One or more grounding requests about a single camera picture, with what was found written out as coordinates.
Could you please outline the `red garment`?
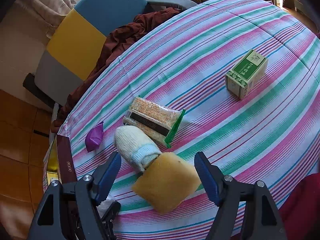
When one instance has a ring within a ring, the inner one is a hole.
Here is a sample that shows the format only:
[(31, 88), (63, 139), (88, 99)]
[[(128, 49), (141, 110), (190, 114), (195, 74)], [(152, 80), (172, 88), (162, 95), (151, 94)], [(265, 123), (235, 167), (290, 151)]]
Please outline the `red garment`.
[(279, 209), (287, 239), (320, 240), (320, 176), (302, 179)]

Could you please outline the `pink curtain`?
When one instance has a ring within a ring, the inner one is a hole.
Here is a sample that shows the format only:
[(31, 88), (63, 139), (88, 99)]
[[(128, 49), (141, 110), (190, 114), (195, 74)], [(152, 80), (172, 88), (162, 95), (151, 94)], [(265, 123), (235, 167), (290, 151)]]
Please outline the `pink curtain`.
[(16, 0), (23, 10), (47, 28), (46, 36), (51, 38), (61, 22), (76, 6), (76, 0)]

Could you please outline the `white sock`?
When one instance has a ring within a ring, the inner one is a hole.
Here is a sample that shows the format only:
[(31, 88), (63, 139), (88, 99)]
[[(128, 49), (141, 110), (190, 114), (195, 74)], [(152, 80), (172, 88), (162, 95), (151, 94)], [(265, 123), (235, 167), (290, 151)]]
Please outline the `white sock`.
[(120, 155), (137, 171), (142, 172), (161, 155), (158, 146), (136, 126), (120, 126), (114, 134), (114, 145)]

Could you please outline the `cracker packet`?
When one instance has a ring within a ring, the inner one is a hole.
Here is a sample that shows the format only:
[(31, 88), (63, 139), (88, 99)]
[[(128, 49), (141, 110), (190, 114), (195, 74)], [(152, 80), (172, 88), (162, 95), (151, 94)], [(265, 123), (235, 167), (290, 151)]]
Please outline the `cracker packet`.
[(137, 96), (123, 123), (138, 127), (152, 140), (170, 148), (184, 115), (184, 109), (177, 111)]

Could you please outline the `maroon blanket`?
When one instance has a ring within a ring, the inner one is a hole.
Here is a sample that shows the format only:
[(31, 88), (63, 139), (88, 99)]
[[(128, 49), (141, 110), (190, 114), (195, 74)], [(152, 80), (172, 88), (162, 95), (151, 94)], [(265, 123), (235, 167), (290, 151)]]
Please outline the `maroon blanket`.
[(181, 12), (181, 9), (168, 7), (160, 11), (139, 14), (135, 16), (131, 23), (122, 25), (112, 31), (104, 42), (95, 67), (92, 69), (87, 79), (79, 85), (76, 90), (68, 95), (65, 105), (59, 108), (56, 119), (51, 123), (50, 131), (54, 134), (59, 131), (61, 125), (81, 97), (117, 57), (153, 29)]

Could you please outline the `yellow sponge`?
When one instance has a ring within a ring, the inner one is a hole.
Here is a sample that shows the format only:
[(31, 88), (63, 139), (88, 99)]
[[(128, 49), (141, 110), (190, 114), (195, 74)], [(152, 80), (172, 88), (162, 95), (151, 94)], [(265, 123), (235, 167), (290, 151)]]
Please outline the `yellow sponge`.
[(193, 165), (173, 152), (164, 152), (137, 179), (132, 190), (158, 213), (166, 214), (193, 194), (200, 184)]

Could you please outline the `wooden wardrobe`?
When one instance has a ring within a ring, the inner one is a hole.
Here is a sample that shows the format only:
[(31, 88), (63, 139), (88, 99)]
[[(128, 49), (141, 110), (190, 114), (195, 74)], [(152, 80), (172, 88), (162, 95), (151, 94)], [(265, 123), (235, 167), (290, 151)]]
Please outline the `wooden wardrobe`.
[(43, 195), (51, 113), (1, 91), (1, 239), (26, 239)]

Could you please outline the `gold tin box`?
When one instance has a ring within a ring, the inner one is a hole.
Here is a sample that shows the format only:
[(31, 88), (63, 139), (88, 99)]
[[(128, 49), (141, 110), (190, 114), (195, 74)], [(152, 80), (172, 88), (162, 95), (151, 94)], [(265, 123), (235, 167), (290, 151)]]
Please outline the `gold tin box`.
[(46, 180), (48, 184), (54, 180), (59, 180), (62, 184), (77, 181), (69, 137), (62, 135), (55, 137), (49, 150)]

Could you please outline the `striped bed sheet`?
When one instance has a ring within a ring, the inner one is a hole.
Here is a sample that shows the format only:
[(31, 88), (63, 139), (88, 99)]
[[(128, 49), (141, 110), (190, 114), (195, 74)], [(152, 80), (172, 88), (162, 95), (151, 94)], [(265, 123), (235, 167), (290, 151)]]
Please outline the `striped bed sheet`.
[[(265, 74), (240, 100), (225, 74), (251, 49)], [(210, 0), (163, 23), (118, 57), (73, 108), (67, 136), (78, 178), (115, 150), (114, 132), (140, 96), (185, 110), (171, 151), (196, 152), (236, 180), (262, 180), (278, 206), (319, 166), (319, 39), (263, 0)], [(85, 138), (103, 122), (98, 149)]]

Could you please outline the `green tea box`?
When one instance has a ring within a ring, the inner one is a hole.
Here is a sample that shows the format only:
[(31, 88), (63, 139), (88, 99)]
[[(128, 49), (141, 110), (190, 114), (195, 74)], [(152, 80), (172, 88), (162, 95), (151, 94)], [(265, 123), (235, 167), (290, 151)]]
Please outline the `green tea box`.
[(267, 64), (266, 57), (251, 49), (225, 74), (227, 90), (242, 100), (263, 77)]

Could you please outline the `grey yellow blue headboard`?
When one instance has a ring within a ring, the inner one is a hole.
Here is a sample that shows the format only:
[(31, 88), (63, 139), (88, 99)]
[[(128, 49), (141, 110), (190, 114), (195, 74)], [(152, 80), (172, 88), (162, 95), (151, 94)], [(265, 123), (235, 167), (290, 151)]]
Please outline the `grey yellow blue headboard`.
[(191, 0), (80, 0), (48, 42), (37, 67), (34, 83), (54, 103), (67, 97), (89, 76), (107, 35), (131, 23), (154, 5), (187, 10)]

